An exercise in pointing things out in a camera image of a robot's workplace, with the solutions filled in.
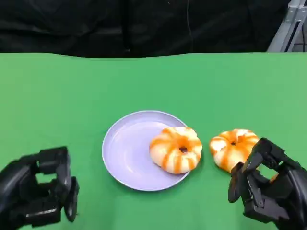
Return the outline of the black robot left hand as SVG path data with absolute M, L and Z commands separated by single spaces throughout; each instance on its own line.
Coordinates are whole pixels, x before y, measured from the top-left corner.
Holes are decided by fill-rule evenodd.
M 58 223 L 62 210 L 74 222 L 79 189 L 66 146 L 13 160 L 0 172 L 0 228 Z

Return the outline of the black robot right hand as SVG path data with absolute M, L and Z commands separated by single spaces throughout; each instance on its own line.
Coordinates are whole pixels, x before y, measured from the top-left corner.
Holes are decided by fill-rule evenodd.
M 280 230 L 307 228 L 307 171 L 266 138 L 231 170 L 228 201 L 239 198 L 245 217 L 272 222 Z

